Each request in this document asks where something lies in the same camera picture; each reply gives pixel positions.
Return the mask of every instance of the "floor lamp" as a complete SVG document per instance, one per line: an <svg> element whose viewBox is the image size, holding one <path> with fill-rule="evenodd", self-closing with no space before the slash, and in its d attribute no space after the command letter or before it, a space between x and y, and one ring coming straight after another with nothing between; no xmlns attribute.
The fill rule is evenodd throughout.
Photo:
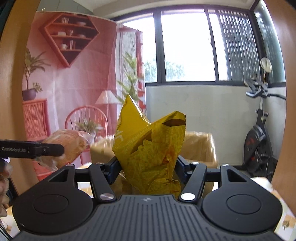
<svg viewBox="0 0 296 241"><path fill-rule="evenodd" d="M96 101L96 104L106 104L107 105L107 121L109 121L108 118L108 105L109 104L121 104L121 102L116 98L116 96L112 93L111 90L104 90L99 98Z"/></svg>

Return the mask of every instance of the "patterned tablecloth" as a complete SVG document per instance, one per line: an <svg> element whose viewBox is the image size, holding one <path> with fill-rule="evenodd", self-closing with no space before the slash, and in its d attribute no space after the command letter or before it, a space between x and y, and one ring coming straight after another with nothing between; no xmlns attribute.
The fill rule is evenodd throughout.
<svg viewBox="0 0 296 241"><path fill-rule="evenodd" d="M91 165L91 163L87 163L80 168L88 168L89 165ZM258 183L260 186L264 187L269 192L271 192L274 196L276 196L280 200L283 206L283 214L274 232L285 241L294 241L296 239L296 225L295 225L296 218L293 215L292 211L289 209L285 201L282 199L279 193L272 187L271 183L266 178L254 177L251 179L254 182ZM90 197L93 197L90 183L78 183L78 188L86 192ZM5 218L1 218L1 220L7 232L12 237L15 237L19 233L19 229L12 216L12 207L7 209L7 213L8 213L8 216Z"/></svg>

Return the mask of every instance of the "cabinet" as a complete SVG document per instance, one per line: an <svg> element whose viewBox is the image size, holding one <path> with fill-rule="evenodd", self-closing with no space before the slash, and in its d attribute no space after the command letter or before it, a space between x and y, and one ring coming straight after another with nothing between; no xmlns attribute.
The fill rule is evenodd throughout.
<svg viewBox="0 0 296 241"><path fill-rule="evenodd" d="M50 133L47 99L23 101L25 129L28 141L41 141Z"/></svg>

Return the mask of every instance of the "gripper logo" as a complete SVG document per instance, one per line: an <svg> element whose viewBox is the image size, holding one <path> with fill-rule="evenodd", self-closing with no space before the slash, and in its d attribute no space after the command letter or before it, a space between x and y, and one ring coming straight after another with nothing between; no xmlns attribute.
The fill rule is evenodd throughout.
<svg viewBox="0 0 296 241"><path fill-rule="evenodd" d="M26 149L24 148L5 148L5 147L2 147L1 148L2 151L13 151L13 152L26 152Z"/></svg>

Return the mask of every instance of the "exercise bike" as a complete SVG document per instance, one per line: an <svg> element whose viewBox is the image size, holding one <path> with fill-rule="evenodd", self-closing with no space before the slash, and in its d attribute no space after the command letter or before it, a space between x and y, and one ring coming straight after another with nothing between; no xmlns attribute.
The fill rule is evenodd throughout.
<svg viewBox="0 0 296 241"><path fill-rule="evenodd" d="M245 84L250 87L251 91L246 95L251 98L260 97L260 107L256 110L257 120L254 127L248 132L244 142L244 162L241 166L234 166L238 170L247 171L251 177L266 177L272 180L277 165L277 159L273 155L271 142L265 126L268 113L264 112L262 105L263 100L267 97L278 97L286 100L286 97L280 94L268 93L268 83L265 83L266 73L272 72L270 60L261 59L261 67L264 69L264 79L247 80Z"/></svg>

